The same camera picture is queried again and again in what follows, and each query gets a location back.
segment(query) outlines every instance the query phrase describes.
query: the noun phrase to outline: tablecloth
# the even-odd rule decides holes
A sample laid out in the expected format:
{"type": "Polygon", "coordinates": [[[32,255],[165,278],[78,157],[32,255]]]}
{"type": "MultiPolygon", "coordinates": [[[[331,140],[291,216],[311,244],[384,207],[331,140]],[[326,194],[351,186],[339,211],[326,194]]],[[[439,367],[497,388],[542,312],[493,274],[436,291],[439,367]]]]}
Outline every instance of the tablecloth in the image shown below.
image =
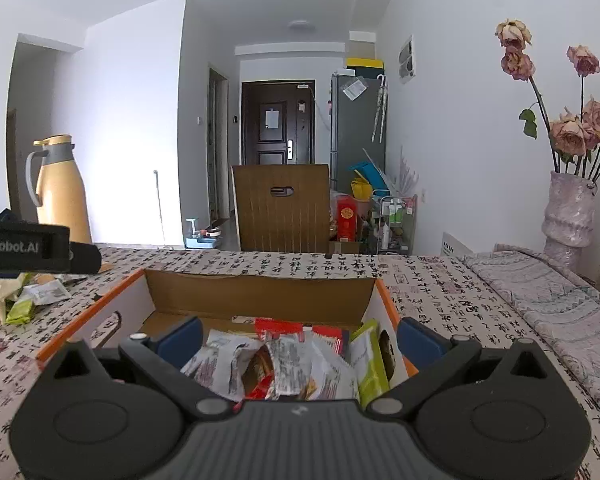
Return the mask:
{"type": "Polygon", "coordinates": [[[41,308],[21,327],[0,328],[0,480],[21,478],[8,446],[11,419],[37,375],[35,352],[93,301],[139,267],[199,274],[255,274],[293,278],[382,278],[403,316],[443,336],[463,333],[483,346],[505,348],[517,337],[539,341],[586,411],[589,452],[578,480],[600,479],[600,410],[528,324],[480,278],[454,258],[358,254],[229,253],[102,249],[114,268],[75,285],[71,299],[41,308]]]}

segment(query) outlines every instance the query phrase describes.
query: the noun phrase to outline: flower vase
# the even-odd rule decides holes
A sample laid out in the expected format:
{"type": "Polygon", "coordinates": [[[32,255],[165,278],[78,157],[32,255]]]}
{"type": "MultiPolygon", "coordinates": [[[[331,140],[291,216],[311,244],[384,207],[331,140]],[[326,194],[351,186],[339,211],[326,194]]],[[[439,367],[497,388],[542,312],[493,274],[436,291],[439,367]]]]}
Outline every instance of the flower vase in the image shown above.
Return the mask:
{"type": "Polygon", "coordinates": [[[596,184],[574,174],[551,172],[544,210],[544,254],[576,272],[582,248],[593,240],[596,184]]]}

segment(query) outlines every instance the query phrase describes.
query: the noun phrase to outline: thermos handle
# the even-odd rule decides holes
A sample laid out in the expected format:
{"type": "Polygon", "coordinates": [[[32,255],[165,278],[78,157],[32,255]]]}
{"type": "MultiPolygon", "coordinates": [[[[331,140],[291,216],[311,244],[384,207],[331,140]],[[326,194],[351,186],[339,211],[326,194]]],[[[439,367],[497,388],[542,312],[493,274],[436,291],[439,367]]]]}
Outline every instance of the thermos handle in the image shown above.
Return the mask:
{"type": "Polygon", "coordinates": [[[47,156],[48,154],[49,152],[47,150],[42,150],[41,152],[31,152],[29,155],[27,155],[27,161],[24,166],[24,176],[27,181],[27,190],[29,191],[29,196],[31,197],[31,200],[33,200],[33,203],[36,207],[42,207],[42,200],[40,200],[40,197],[36,194],[35,190],[33,189],[33,183],[31,182],[31,161],[35,156],[47,156]]]}

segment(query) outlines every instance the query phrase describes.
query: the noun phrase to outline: paper notice on door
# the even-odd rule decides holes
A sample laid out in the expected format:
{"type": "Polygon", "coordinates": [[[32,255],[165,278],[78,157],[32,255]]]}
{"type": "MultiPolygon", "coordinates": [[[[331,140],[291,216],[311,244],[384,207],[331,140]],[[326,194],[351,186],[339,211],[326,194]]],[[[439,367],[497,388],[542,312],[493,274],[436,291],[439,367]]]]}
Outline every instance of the paper notice on door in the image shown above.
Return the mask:
{"type": "Polygon", "coordinates": [[[264,126],[265,128],[272,128],[273,130],[278,128],[277,110],[266,110],[264,112],[264,126]]]}
{"type": "Polygon", "coordinates": [[[353,83],[341,87],[344,95],[346,95],[352,101],[357,99],[362,92],[366,90],[366,83],[361,77],[357,77],[353,83]]]}

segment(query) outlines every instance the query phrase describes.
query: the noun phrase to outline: gray refrigerator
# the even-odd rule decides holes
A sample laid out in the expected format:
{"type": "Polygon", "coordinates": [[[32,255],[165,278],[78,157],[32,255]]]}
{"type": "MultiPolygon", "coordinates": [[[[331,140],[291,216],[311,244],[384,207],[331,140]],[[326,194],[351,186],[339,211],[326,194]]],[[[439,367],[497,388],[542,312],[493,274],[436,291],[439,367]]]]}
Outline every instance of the gray refrigerator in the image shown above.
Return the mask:
{"type": "Polygon", "coordinates": [[[368,160],[362,149],[365,148],[374,162],[384,171],[386,145],[384,133],[380,143],[380,119],[378,119],[375,141],[371,142],[380,82],[377,79],[366,78],[366,90],[352,101],[341,88],[353,79],[352,76],[347,75],[331,77],[331,189],[347,194],[351,194],[351,181],[356,177],[356,173],[349,168],[368,160]]]}

